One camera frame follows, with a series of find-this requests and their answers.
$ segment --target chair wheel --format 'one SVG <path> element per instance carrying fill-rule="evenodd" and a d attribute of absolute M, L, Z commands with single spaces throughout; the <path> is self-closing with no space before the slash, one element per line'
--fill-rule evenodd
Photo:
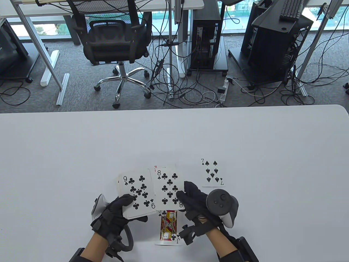
<path fill-rule="evenodd" d="M 147 70 L 144 70 L 144 77 L 149 78 L 149 72 Z"/>
<path fill-rule="evenodd" d="M 144 93 L 144 97 L 145 97 L 146 99 L 151 98 L 151 93 Z"/>
<path fill-rule="evenodd" d="M 120 104 L 117 104 L 117 103 L 113 103 L 113 108 L 115 108 L 115 109 L 118 109 L 120 107 Z"/>
<path fill-rule="evenodd" d="M 114 68 L 114 69 L 113 69 L 113 74 L 116 75 L 116 76 L 118 76 L 118 75 L 119 75 L 119 71 L 118 71 L 116 68 Z"/>

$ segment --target black computer case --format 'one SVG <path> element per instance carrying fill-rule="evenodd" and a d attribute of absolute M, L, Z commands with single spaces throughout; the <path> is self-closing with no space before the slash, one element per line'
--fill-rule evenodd
<path fill-rule="evenodd" d="M 191 35 L 188 43 L 188 54 L 191 54 L 189 67 L 191 70 L 212 69 L 215 55 L 218 52 L 221 32 L 218 26 L 221 22 L 216 0 L 203 0 L 203 9 L 191 12 Z"/>

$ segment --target playing card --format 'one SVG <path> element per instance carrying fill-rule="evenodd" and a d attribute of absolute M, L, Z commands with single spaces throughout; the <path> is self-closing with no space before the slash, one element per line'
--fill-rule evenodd
<path fill-rule="evenodd" d="M 225 187 L 224 177 L 226 174 L 218 163 L 219 161 L 213 158 L 201 158 L 200 165 L 203 187 Z"/>
<path fill-rule="evenodd" d="M 159 210 L 161 217 L 160 239 L 156 245 L 180 246 L 182 239 L 179 236 L 181 228 L 181 212 L 176 210 Z"/>
<path fill-rule="evenodd" d="M 184 190 L 183 176 L 172 167 L 157 167 L 152 175 L 157 210 L 184 209 L 182 202 L 176 197 L 176 192 Z"/>
<path fill-rule="evenodd" d="M 130 194 L 133 202 L 123 206 L 125 218 L 138 218 L 156 213 L 155 194 L 149 169 L 133 170 L 118 176 L 119 196 Z"/>

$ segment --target office chair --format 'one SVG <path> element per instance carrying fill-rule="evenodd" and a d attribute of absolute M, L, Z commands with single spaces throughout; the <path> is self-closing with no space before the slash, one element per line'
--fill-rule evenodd
<path fill-rule="evenodd" d="M 120 81 L 116 90 L 113 108 L 119 108 L 120 95 L 125 82 L 131 82 L 143 88 L 144 97 L 151 97 L 151 90 L 141 81 L 131 78 L 135 73 L 144 71 L 138 67 L 126 73 L 124 61 L 134 63 L 142 56 L 148 57 L 147 46 L 151 41 L 151 12 L 144 12 L 139 23 L 135 0 L 67 0 L 73 12 L 73 26 L 76 30 L 86 58 L 93 65 L 99 62 L 118 61 L 113 73 L 114 77 L 101 79 L 95 91 L 101 90 L 101 84 Z"/>

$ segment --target desk stand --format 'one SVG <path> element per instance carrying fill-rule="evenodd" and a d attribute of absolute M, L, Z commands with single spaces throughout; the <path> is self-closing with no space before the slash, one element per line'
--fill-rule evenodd
<path fill-rule="evenodd" d="M 59 51 L 55 50 L 52 52 L 51 56 L 49 56 L 48 52 L 46 51 L 44 47 L 44 43 L 41 41 L 32 21 L 29 17 L 25 17 L 23 14 L 21 8 L 19 7 L 19 4 L 22 4 L 21 0 L 10 0 L 11 4 L 13 5 L 13 8 L 15 9 L 16 13 L 18 14 L 19 18 L 21 19 L 25 29 L 27 30 L 31 40 L 33 41 L 33 44 L 35 45 L 36 49 L 38 50 L 41 58 L 43 59 L 44 63 L 46 64 L 47 68 L 45 69 L 44 75 L 41 79 L 41 86 L 45 87 L 48 85 L 49 80 L 51 78 L 51 75 L 55 79 L 58 87 L 59 87 L 59 95 L 57 99 L 56 105 L 62 105 L 64 93 L 67 88 L 68 79 L 69 79 L 69 73 L 65 73 L 63 77 L 63 81 L 60 82 L 56 72 L 54 71 L 54 66 L 57 62 L 57 58 L 59 55 Z"/>

